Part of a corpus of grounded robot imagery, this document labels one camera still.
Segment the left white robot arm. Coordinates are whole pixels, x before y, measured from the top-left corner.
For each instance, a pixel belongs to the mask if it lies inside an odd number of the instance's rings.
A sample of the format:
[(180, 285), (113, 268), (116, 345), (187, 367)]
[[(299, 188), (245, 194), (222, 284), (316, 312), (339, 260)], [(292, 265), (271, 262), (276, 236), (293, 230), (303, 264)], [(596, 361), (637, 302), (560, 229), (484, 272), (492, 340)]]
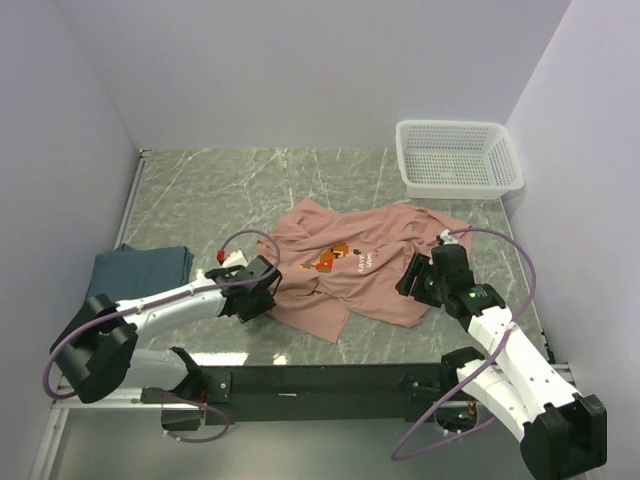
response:
[(84, 302), (54, 342), (49, 363), (85, 404), (119, 388), (155, 388), (179, 402), (198, 400), (206, 394), (203, 370), (184, 348), (151, 351), (140, 343), (204, 319), (252, 320), (274, 307), (270, 290), (281, 279), (257, 256), (146, 298), (114, 302), (99, 294)]

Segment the pink t shirt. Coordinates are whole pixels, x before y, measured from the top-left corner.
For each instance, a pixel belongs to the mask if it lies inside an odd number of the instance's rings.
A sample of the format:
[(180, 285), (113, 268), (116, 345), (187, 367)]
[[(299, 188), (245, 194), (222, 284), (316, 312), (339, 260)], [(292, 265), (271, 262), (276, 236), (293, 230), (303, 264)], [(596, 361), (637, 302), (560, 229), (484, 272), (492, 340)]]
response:
[(269, 314), (329, 342), (339, 339), (351, 313), (415, 327), (428, 308), (399, 295), (397, 282), (440, 233), (467, 227), (413, 205), (341, 214), (306, 199), (257, 243), (258, 254), (277, 262), (282, 274)]

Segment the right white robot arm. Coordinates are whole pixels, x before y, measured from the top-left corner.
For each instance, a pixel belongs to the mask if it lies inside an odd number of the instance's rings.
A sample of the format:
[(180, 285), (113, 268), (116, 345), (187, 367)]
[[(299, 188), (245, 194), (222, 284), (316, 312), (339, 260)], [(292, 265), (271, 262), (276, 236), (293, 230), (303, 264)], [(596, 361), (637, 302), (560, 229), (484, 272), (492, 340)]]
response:
[(604, 404), (545, 360), (497, 291), (475, 281), (462, 245), (414, 254), (396, 289), (443, 308), (481, 345), (442, 357), (441, 400), (467, 394), (484, 405), (516, 438), (534, 478), (570, 479), (606, 463)]

